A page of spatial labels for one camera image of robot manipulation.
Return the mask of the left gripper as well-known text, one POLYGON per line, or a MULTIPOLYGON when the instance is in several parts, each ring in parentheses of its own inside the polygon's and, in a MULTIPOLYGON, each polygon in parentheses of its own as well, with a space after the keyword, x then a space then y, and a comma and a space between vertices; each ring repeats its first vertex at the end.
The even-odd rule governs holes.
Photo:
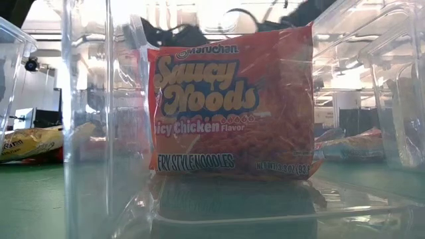
POLYGON ((163 30, 154 27, 144 18, 141 18, 141 23, 148 43, 156 47, 196 47, 209 43, 197 25, 181 24, 172 29, 163 30))

